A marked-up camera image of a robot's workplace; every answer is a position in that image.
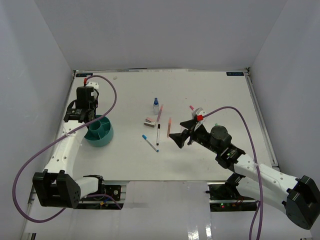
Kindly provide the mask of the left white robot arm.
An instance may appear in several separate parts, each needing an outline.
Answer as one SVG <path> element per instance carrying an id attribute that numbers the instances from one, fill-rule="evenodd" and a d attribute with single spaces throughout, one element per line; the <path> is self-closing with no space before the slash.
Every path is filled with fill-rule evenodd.
<path id="1" fill-rule="evenodd" d="M 40 205 L 43 207 L 76 208 L 87 195 L 99 200 L 106 187 L 97 175 L 73 179 L 73 169 L 81 142 L 88 132 L 86 123 L 96 118 L 99 92 L 93 86 L 76 89 L 76 99 L 67 107 L 62 124 L 63 140 L 54 146 L 53 155 L 42 172 L 32 178 Z"/>

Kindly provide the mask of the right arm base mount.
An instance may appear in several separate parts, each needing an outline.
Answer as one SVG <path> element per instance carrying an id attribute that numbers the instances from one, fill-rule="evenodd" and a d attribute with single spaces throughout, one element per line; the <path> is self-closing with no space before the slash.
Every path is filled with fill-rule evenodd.
<path id="1" fill-rule="evenodd" d="M 258 203 L 255 199 L 242 196 L 224 182 L 210 182 L 205 191 L 209 197 L 209 207 L 212 213 L 255 212 Z"/>

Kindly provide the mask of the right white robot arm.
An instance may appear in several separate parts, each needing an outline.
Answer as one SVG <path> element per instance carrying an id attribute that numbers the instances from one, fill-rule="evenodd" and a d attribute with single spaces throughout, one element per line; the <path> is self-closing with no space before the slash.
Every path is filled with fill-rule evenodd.
<path id="1" fill-rule="evenodd" d="M 226 195 L 236 200 L 240 196 L 263 200 L 283 212 L 298 227 L 309 230 L 320 216 L 320 190 L 309 176 L 301 178 L 284 174 L 254 159 L 232 144 L 224 126 L 207 131 L 195 120 L 181 122 L 184 130 L 168 136 L 182 148 L 197 143 L 216 154 L 216 161 L 232 171 L 226 182 Z"/>

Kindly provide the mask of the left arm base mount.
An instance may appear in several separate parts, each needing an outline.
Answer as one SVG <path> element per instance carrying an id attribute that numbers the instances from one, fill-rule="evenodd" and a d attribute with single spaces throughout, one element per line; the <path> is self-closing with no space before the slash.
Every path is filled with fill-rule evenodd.
<path id="1" fill-rule="evenodd" d="M 121 210 L 126 199 L 125 185 L 103 184 L 100 192 L 91 193 L 98 195 L 82 198 L 76 209 L 78 210 Z"/>

